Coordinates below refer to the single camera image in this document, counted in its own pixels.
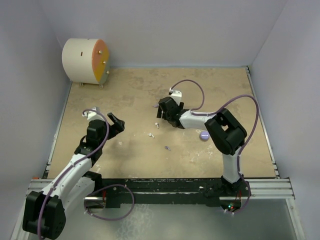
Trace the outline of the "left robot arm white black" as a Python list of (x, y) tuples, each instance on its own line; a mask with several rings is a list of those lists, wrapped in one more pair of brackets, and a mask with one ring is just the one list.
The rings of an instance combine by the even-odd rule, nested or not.
[(86, 109), (86, 134), (66, 167), (46, 187), (31, 191), (25, 199), (22, 229), (41, 240), (57, 239), (62, 233), (67, 213), (77, 200), (86, 195), (98, 196), (103, 191), (101, 177), (90, 169), (103, 153), (107, 140), (125, 130), (125, 121), (111, 112), (106, 116), (97, 109)]

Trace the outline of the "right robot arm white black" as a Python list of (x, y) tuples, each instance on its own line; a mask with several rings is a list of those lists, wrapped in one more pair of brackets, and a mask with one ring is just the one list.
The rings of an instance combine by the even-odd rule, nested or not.
[(223, 108), (211, 116), (208, 113), (193, 114), (191, 110), (184, 109), (182, 102), (177, 103), (167, 96), (159, 100), (156, 117), (166, 120), (174, 128), (207, 131), (222, 154), (223, 192), (233, 196), (242, 190), (251, 195), (250, 185), (244, 180), (240, 167), (240, 150), (245, 145), (247, 131), (228, 109)]

